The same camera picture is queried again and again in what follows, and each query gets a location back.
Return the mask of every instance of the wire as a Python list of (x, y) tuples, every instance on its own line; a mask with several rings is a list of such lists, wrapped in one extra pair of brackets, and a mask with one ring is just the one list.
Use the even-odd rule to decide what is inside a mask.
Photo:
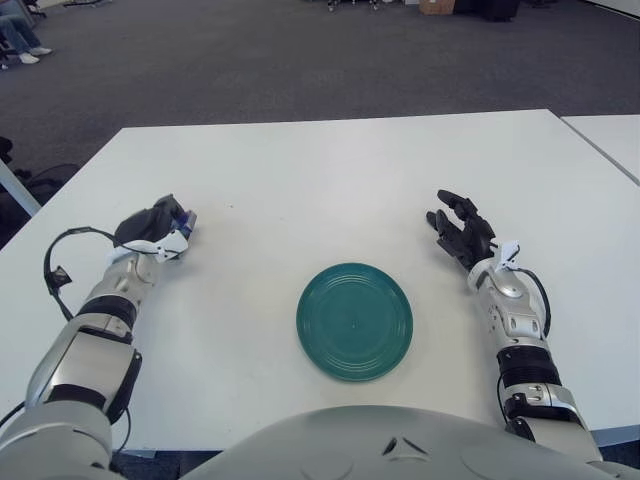
[(518, 255), (520, 253), (520, 245), (518, 245), (518, 250), (516, 250), (515, 252), (513, 252), (511, 254), (511, 256), (509, 258), (507, 258), (507, 262), (510, 262), (511, 260), (513, 260), (514, 258), (516, 258), (516, 255)]
[[(71, 320), (74, 317), (74, 315), (71, 313), (71, 311), (67, 308), (67, 306), (64, 304), (64, 302), (60, 298), (59, 291), (60, 291), (60, 286), (62, 285), (57, 286), (53, 284), (51, 276), (55, 272), (51, 270), (51, 252), (53, 251), (53, 247), (55, 247), (56, 244), (63, 238), (68, 237), (70, 235), (79, 235), (82, 233), (97, 233), (111, 240), (114, 245), (117, 245), (118, 247), (122, 247), (126, 250), (129, 250), (130, 252), (141, 253), (144, 255), (156, 255), (158, 253), (157, 251), (136, 250), (135, 248), (127, 247), (124, 243), (118, 240), (115, 237), (115, 235), (109, 232), (105, 232), (103, 230), (98, 230), (97, 228), (93, 228), (93, 227), (76, 227), (76, 228), (70, 228), (69, 230), (65, 230), (64, 232), (62, 232), (53, 240), (53, 242), (51, 242), (51, 245), (49, 245), (49, 248), (47, 248), (47, 251), (44, 254), (43, 270), (44, 270), (44, 282), (47, 285), (47, 289), (49, 290), (49, 295), (51, 295), (54, 298), (54, 300), (60, 307), (60, 310), (62, 311), (64, 318), (66, 318), (67, 321)], [(165, 250), (165, 252), (175, 253), (176, 255), (180, 254), (180, 252), (177, 252), (175, 250)], [(56, 269), (56, 272), (60, 272), (60, 270), (62, 269), (58, 267)]]
[(507, 415), (504, 413), (504, 407), (502, 406), (502, 400), (500, 399), (500, 382), (502, 381), (502, 373), (498, 377), (498, 383), (496, 383), (496, 396), (498, 397), (498, 406), (500, 407), (500, 413), (502, 413), (502, 419), (504, 423), (509, 423), (507, 420)]
[(124, 437), (124, 441), (122, 442), (122, 445), (120, 445), (120, 448), (115, 451), (114, 456), (120, 455), (120, 452), (122, 452), (122, 449), (129, 441), (129, 436), (131, 435), (131, 413), (129, 413), (129, 407), (124, 409), (124, 413), (127, 414), (127, 435)]
[(545, 338), (548, 337), (549, 330), (551, 329), (551, 305), (549, 304), (549, 297), (547, 297), (547, 291), (544, 289), (542, 282), (535, 273), (533, 273), (531, 270), (527, 270), (526, 268), (511, 268), (510, 270), (513, 272), (522, 272), (525, 275), (529, 276), (529, 278), (533, 280), (533, 283), (536, 284), (536, 287), (538, 287), (545, 310), (545, 320), (542, 333), (544, 334)]
[(13, 417), (16, 413), (18, 413), (20, 410), (22, 410), (24, 408), (24, 402), (20, 402), (18, 405), (16, 405), (14, 407), (13, 410), (11, 410), (9, 413), (7, 413), (4, 417), (2, 417), (2, 420), (0, 420), (0, 428), (2, 428), (2, 426), (7, 423), (9, 421), (9, 419), (11, 417)]

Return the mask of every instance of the teal plate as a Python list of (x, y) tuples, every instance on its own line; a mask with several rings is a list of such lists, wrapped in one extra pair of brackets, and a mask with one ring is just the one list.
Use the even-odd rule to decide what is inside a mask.
[(361, 263), (334, 265), (311, 280), (300, 297), (296, 323), (313, 363), (350, 382), (393, 369), (413, 333), (402, 289), (386, 273)]

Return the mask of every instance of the carpet floor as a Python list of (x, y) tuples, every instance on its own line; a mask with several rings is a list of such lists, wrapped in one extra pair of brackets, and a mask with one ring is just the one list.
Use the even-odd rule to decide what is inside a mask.
[(0, 72), (13, 168), (86, 163), (120, 128), (549, 108), (640, 113), (640, 22), (577, 0), (511, 22), (320, 0), (55, 6), (56, 51)]

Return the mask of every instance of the black joint segment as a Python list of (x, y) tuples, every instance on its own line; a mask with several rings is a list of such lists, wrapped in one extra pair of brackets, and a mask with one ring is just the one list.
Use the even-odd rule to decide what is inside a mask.
[(514, 419), (516, 417), (544, 418), (547, 420), (559, 420), (562, 422), (577, 423), (584, 428), (578, 416), (571, 410), (562, 407), (550, 407), (530, 405), (526, 395), (516, 393), (504, 402), (505, 415)]
[(427, 223), (433, 228), (436, 232), (438, 231), (438, 227), (436, 225), (436, 214), (433, 212), (427, 212)]
[(126, 323), (130, 329), (133, 329), (133, 324), (136, 322), (136, 316), (138, 315), (135, 305), (118, 295), (103, 295), (102, 297), (92, 298), (82, 306), (78, 315), (84, 313), (113, 315)]
[(61, 384), (56, 385), (51, 390), (51, 394), (45, 403), (59, 402), (62, 400), (71, 400), (74, 402), (88, 403), (102, 410), (106, 399), (102, 394), (91, 390), (90, 388), (81, 387), (79, 385)]
[(157, 242), (171, 232), (174, 220), (184, 214), (184, 209), (173, 195), (162, 197), (153, 208), (134, 213), (120, 223), (114, 234), (117, 242), (114, 242), (113, 246), (134, 240)]
[(133, 356), (131, 357), (131, 363), (129, 363), (129, 368), (127, 369), (127, 373), (120, 384), (118, 393), (113, 397), (113, 401), (106, 412), (111, 425), (118, 421), (124, 413), (124, 410), (129, 405), (129, 400), (131, 399), (133, 387), (136, 384), (136, 379), (138, 378), (138, 373), (140, 373), (141, 366), (142, 355), (140, 355), (140, 352), (137, 350), (134, 350)]
[(60, 287), (71, 283), (71, 277), (67, 274), (65, 269), (60, 266), (53, 271), (45, 273), (44, 280), (49, 287), (50, 292), (52, 290), (58, 290)]
[(524, 438), (525, 440), (530, 440), (532, 442), (536, 441), (536, 437), (533, 435), (531, 428), (529, 428), (529, 424), (524, 418), (512, 418), (507, 422), (507, 426), (504, 428), (504, 430), (507, 433), (512, 433), (513, 435), (517, 435), (518, 437)]
[(521, 383), (562, 385), (558, 369), (544, 348), (514, 345), (500, 350), (497, 358), (505, 388)]
[(453, 207), (453, 212), (456, 214), (456, 217), (458, 217), (463, 222), (467, 219), (467, 211), (461, 203)]

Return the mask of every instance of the white sneaker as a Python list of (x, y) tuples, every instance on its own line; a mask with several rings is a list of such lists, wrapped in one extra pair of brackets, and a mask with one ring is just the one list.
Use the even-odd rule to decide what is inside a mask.
[(20, 55), (18, 55), (18, 57), (20, 58), (20, 61), (25, 65), (32, 65), (40, 61), (39, 58), (34, 57), (30, 53), (21, 53)]
[(53, 49), (51, 48), (45, 48), (45, 47), (35, 47), (32, 48), (31, 50), (29, 50), (29, 53), (31, 55), (49, 55), (51, 52), (53, 52)]

